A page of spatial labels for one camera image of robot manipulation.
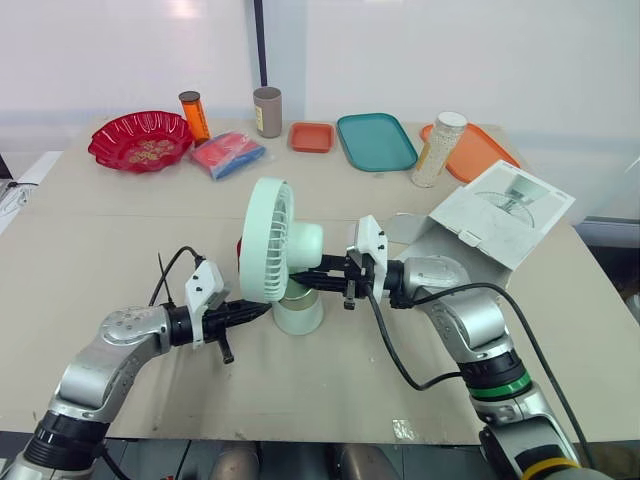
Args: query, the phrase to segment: teal tray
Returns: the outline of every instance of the teal tray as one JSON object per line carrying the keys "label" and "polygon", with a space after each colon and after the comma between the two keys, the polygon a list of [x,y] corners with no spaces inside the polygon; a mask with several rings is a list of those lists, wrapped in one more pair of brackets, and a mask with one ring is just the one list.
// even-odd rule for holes
{"label": "teal tray", "polygon": [[360,170],[407,170],[418,159],[404,128],[389,114],[347,115],[338,120],[337,130],[347,158]]}

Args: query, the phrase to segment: yellow ring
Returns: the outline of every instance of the yellow ring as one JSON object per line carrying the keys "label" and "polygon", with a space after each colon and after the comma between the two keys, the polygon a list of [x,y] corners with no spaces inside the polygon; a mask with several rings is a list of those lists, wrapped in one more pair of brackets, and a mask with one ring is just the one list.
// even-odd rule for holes
{"label": "yellow ring", "polygon": [[531,480],[531,478],[533,478],[534,475],[546,470],[547,468],[560,467],[560,466],[580,468],[580,465],[578,465],[573,460],[569,460],[568,458],[561,458],[561,457],[547,458],[546,460],[542,460],[541,462],[534,463],[529,468],[527,468],[524,474],[522,475],[522,480]]}

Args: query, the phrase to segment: mint green fan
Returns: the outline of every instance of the mint green fan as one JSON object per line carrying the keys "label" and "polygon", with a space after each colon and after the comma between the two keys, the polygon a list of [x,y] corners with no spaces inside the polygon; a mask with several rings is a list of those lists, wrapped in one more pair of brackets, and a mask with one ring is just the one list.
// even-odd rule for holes
{"label": "mint green fan", "polygon": [[276,324],[303,335],[322,321],[315,290],[289,279],[289,271],[317,267],[322,260],[320,225],[295,222],[293,190],[282,179],[258,180],[249,200],[240,250],[240,288],[246,300],[273,303]]}

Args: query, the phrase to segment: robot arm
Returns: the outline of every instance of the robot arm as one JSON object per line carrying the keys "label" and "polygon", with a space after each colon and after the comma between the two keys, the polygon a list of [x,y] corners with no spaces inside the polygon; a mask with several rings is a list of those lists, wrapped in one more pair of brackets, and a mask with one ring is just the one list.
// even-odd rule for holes
{"label": "robot arm", "polygon": [[[560,480],[568,475],[565,470],[578,468],[573,445],[518,357],[494,296],[468,290],[420,304],[430,294],[468,284],[464,267],[446,257],[388,261],[386,251],[384,232],[373,217],[365,217],[345,257],[325,255],[317,268],[291,277],[308,287],[342,292],[347,309],[354,308],[354,298],[366,298],[368,292],[379,302],[384,289],[392,308],[423,310],[460,368],[471,404],[486,424],[481,444],[502,478],[531,479],[533,473],[535,478],[552,478],[547,475],[553,473]],[[381,270],[384,279],[379,277]],[[331,276],[331,271],[342,276]],[[580,472],[584,475],[566,478],[608,478],[586,469]]]}
{"label": "robot arm", "polygon": [[131,307],[108,315],[95,339],[65,370],[6,480],[90,478],[136,375],[171,347],[195,344],[198,337],[199,343],[217,341],[224,363],[232,362],[226,329],[258,318],[270,305],[224,302],[228,290],[221,282],[215,264],[203,262],[187,282],[187,306]]}

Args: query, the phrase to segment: orange tray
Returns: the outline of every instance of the orange tray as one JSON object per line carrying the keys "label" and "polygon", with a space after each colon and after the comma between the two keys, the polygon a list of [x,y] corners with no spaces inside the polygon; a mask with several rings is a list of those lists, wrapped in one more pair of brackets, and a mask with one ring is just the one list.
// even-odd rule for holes
{"label": "orange tray", "polygon": [[289,130],[289,145],[296,152],[327,153],[333,147],[333,136],[331,125],[298,122]]}
{"label": "orange tray", "polygon": [[[422,140],[429,137],[433,125],[420,132]],[[470,123],[447,161],[447,170],[461,182],[472,182],[498,160],[520,168],[518,161],[477,125]]]}

